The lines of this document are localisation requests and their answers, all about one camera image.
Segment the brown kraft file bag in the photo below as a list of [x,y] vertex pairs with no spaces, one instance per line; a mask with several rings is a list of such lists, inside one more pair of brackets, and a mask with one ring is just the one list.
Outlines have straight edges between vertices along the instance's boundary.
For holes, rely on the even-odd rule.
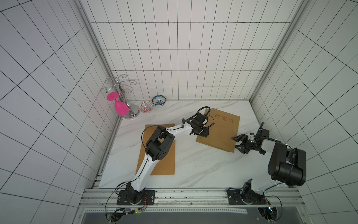
[[[151,135],[154,133],[155,129],[158,125],[145,125],[145,131],[142,134],[143,143],[146,144]],[[152,171],[151,175],[174,175],[175,174],[175,146],[176,141],[173,142],[169,152],[166,157],[158,162]],[[136,173],[138,172],[143,160],[145,158],[145,149],[144,146],[141,145],[138,164],[136,168]]]

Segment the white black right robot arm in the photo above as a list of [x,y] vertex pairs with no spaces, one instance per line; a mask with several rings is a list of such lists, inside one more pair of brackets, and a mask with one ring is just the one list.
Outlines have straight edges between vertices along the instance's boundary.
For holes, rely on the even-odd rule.
[[268,174],[260,179],[249,179],[238,189],[228,188],[230,205],[264,204],[266,194],[276,188],[302,186],[306,181],[306,152],[293,148],[277,139],[270,138],[269,130],[261,123],[256,133],[240,134],[232,140],[238,142],[235,148],[243,154],[257,151],[270,154]]

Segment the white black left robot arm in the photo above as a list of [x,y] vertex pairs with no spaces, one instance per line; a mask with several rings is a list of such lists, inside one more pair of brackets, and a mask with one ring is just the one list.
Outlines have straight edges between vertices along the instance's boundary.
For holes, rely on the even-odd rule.
[[138,204],[144,196],[145,187],[152,171],[159,161],[164,159],[170,151],[176,138],[189,135],[208,137],[211,125],[207,126],[208,116],[211,111],[209,106],[200,108],[195,115],[188,119],[182,119],[182,124],[174,127],[158,126],[148,139],[145,148],[145,156],[132,181],[125,187],[125,193],[132,204]]

